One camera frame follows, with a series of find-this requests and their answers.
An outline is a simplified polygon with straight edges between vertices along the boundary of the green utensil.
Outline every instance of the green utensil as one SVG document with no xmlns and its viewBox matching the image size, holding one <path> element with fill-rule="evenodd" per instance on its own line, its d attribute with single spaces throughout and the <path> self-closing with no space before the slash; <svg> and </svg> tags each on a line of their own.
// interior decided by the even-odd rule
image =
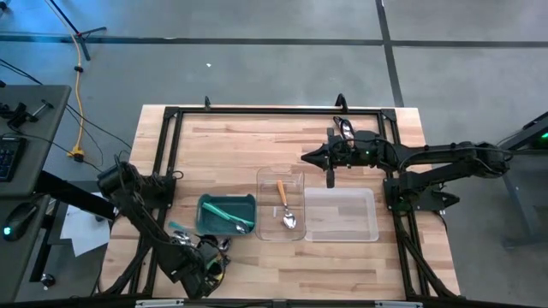
<svg viewBox="0 0 548 308">
<path fill-rule="evenodd" d="M 213 204 L 210 204 L 210 203 L 207 203 L 207 202 L 204 202 L 202 204 L 202 207 L 208 211 L 210 211 L 211 213 L 223 218 L 224 220 L 227 220 L 227 221 L 231 221 L 231 220 L 237 220 L 239 222 L 243 222 L 245 223 L 248 227 L 252 228 L 255 223 L 254 222 L 250 222 L 250 221 L 247 221 L 245 219 L 242 219 L 238 216 L 233 216 L 227 212 L 225 212 L 224 210 L 221 210 L 219 209 L 217 206 L 213 205 Z"/>
</svg>

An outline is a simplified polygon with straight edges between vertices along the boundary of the utensil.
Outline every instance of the utensil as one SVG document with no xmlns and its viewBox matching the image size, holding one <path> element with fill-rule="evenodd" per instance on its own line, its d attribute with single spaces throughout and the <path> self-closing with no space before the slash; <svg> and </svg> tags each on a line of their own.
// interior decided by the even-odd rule
<svg viewBox="0 0 548 308">
<path fill-rule="evenodd" d="M 277 190 L 280 192 L 280 197 L 282 197 L 283 209 L 285 211 L 283 215 L 283 224 L 287 228 L 295 228 L 297 219 L 293 213 L 289 212 L 288 200 L 285 198 L 285 191 L 283 190 L 283 183 L 281 180 L 277 181 Z"/>
<path fill-rule="evenodd" d="M 241 234 L 248 234 L 250 231 L 249 225 L 254 226 L 253 222 L 249 222 L 240 217 L 232 216 L 231 214 L 225 212 L 224 210 L 219 209 L 217 206 L 204 202 L 202 207 L 211 213 L 223 218 L 226 221 L 233 222 L 236 225 L 236 230 Z"/>
</svg>

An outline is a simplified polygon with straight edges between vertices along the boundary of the clear plastic bin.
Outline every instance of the clear plastic bin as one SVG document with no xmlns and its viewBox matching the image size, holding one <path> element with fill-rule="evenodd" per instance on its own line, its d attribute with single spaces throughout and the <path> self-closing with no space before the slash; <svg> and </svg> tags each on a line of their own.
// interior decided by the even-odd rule
<svg viewBox="0 0 548 308">
<path fill-rule="evenodd" d="M 289 211 L 297 224 L 289 229 L 283 224 L 283 202 L 277 190 L 281 180 L 288 201 Z M 305 175 L 290 167 L 262 168 L 257 173 L 257 237 L 261 240 L 302 240 L 307 233 L 304 198 Z"/>
<path fill-rule="evenodd" d="M 371 189 L 307 188 L 305 200 L 307 240 L 378 240 L 375 198 Z"/>
</svg>

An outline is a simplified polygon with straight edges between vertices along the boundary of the wooden table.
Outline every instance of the wooden table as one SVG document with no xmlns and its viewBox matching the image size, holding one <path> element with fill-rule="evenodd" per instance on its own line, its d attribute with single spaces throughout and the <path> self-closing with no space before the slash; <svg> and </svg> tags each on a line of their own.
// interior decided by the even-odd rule
<svg viewBox="0 0 548 308">
<path fill-rule="evenodd" d="M 164 105 L 145 105 L 140 115 L 130 162 L 143 175 L 152 172 Z M 396 109 L 404 145 L 425 144 L 419 111 Z M 378 131 L 372 116 L 350 116 L 354 129 Z M 200 195 L 255 194 L 260 168 L 291 165 L 305 173 L 306 187 L 325 187 L 321 169 L 300 156 L 326 141 L 333 126 L 327 115 L 185 115 L 176 160 L 184 172 L 177 182 L 174 206 L 166 222 L 194 228 Z M 166 145 L 166 169 L 170 140 Z M 424 171 L 429 166 L 411 169 Z M 391 214 L 382 194 L 383 171 L 369 168 L 337 169 L 336 187 L 368 187 L 375 196 L 379 239 L 372 243 L 267 242 L 254 234 L 234 238 L 232 263 L 221 287 L 210 298 L 239 299 L 404 299 L 402 274 Z M 420 241 L 426 261 L 453 292 L 458 293 L 447 234 L 439 217 L 417 212 Z M 103 263 L 102 286 L 115 281 L 135 254 L 139 234 L 121 218 L 112 229 Z M 416 267 L 410 261 L 415 289 Z M 140 289 L 148 270 L 143 266 Z M 173 284 L 158 269 L 156 297 L 185 297 L 180 283 Z"/>
</svg>

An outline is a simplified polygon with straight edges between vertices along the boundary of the concrete floor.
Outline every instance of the concrete floor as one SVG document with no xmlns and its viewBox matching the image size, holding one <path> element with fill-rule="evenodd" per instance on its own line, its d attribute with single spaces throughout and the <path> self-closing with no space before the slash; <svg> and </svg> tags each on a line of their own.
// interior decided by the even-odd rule
<svg viewBox="0 0 548 308">
<path fill-rule="evenodd" d="M 113 36 L 381 39 L 374 0 L 58 3 L 81 31 L 107 26 L 107 34 Z M 384 6 L 392 39 L 548 39 L 544 0 L 385 0 Z M 0 17 L 0 31 L 65 34 L 43 1 L 13 0 L 10 8 Z M 71 44 L 2 42 L 1 46 L 2 59 L 45 84 L 74 84 L 76 55 Z M 84 63 L 81 84 L 86 116 L 128 142 L 134 137 L 142 104 L 201 104 L 205 95 L 215 104 L 331 105 L 342 92 L 352 105 L 394 106 L 383 47 L 89 46 L 92 61 Z M 405 106 L 420 109 L 431 144 L 497 142 L 548 106 L 546 49 L 395 48 L 394 54 Z M 31 83 L 6 69 L 0 69 L 0 80 Z M 76 106 L 74 96 L 70 103 Z M 67 115 L 56 142 L 71 148 L 76 128 Z M 104 166 L 110 166 L 112 155 L 123 146 L 92 128 L 90 132 L 104 151 Z M 88 159 L 97 162 L 98 152 L 87 138 L 84 146 Z M 545 159 L 535 163 L 548 169 Z M 55 148 L 46 169 L 72 181 L 92 180 L 96 174 Z M 540 180 L 528 185 L 545 181 L 541 175 L 546 173 L 535 173 Z M 531 179 L 530 173 L 522 178 Z M 508 252 L 501 246 L 503 237 L 521 232 L 502 180 L 460 180 L 451 182 L 448 190 L 462 198 L 446 218 L 462 294 L 470 299 L 548 305 L 546 247 Z M 544 190 L 532 191 L 540 196 Z M 97 264 L 101 253 L 96 252 Z M 80 291 L 71 288 L 66 296 L 85 296 L 91 284 L 92 279 L 87 279 Z"/>
</svg>

